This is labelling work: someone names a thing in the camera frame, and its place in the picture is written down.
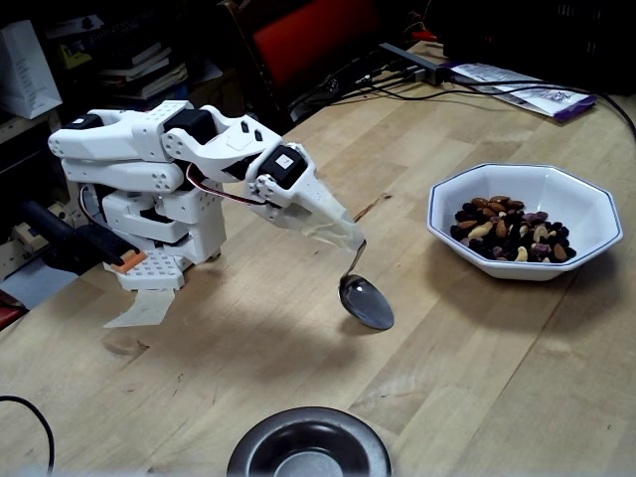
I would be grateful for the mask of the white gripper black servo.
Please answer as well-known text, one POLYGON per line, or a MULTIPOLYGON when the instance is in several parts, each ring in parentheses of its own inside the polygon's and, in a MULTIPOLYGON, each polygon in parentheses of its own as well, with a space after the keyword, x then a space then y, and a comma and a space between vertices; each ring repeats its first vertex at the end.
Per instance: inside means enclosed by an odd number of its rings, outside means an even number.
POLYGON ((349 212, 315 176, 316 166, 295 143, 263 151, 248 166, 245 190, 256 214, 271 224, 347 250, 365 241, 349 212))

